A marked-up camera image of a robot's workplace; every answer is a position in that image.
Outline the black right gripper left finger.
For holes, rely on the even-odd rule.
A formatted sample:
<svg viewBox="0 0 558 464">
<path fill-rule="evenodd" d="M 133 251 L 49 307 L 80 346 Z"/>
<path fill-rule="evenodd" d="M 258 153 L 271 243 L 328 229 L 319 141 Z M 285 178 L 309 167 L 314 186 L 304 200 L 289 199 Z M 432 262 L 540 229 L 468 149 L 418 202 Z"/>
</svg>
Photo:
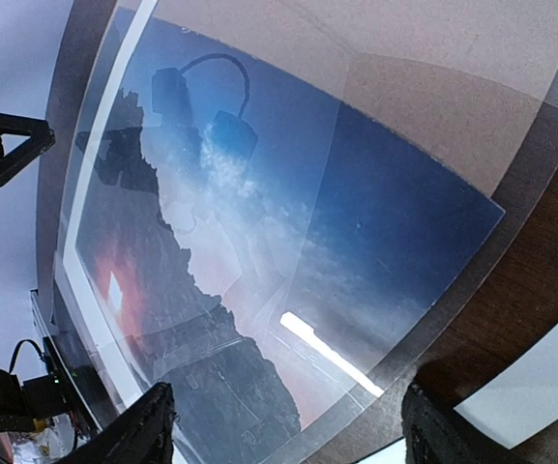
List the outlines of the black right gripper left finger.
<svg viewBox="0 0 558 464">
<path fill-rule="evenodd" d="M 71 452 L 68 462 L 171 463 L 174 421 L 173 389 L 158 382 L 96 438 Z"/>
</svg>

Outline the clear acrylic sheet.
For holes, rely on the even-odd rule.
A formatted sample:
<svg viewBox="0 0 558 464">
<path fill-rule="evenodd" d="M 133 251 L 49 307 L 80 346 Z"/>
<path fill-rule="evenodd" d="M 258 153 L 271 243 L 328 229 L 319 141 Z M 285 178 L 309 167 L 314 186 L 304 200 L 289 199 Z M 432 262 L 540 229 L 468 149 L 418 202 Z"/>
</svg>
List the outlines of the clear acrylic sheet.
<svg viewBox="0 0 558 464">
<path fill-rule="evenodd" d="M 558 167 L 558 1 L 75 1 L 39 325 L 88 434 L 158 381 L 178 463 L 400 434 Z"/>
</svg>

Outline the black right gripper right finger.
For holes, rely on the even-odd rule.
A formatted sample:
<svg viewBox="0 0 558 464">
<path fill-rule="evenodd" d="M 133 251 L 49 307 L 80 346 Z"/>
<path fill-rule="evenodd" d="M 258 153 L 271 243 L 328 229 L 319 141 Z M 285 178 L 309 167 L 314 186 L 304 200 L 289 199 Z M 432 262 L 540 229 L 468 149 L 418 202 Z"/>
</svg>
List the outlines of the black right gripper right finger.
<svg viewBox="0 0 558 464">
<path fill-rule="evenodd" d="M 406 463 L 500 463 L 501 448 L 413 380 L 402 399 Z"/>
</svg>

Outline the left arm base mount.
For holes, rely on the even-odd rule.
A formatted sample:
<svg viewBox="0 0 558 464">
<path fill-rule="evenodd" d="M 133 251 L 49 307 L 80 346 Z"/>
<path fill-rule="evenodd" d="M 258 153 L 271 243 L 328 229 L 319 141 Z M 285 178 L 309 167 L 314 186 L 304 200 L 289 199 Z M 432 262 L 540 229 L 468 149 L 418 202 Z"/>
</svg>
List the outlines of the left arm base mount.
<svg viewBox="0 0 558 464">
<path fill-rule="evenodd" d="M 43 346 L 40 358 L 45 375 L 21 381 L 13 371 L 0 368 L 0 433 L 34 432 L 37 421 L 65 415 L 82 433 L 96 434 L 97 421 L 76 391 L 53 343 L 46 337 Z"/>
</svg>

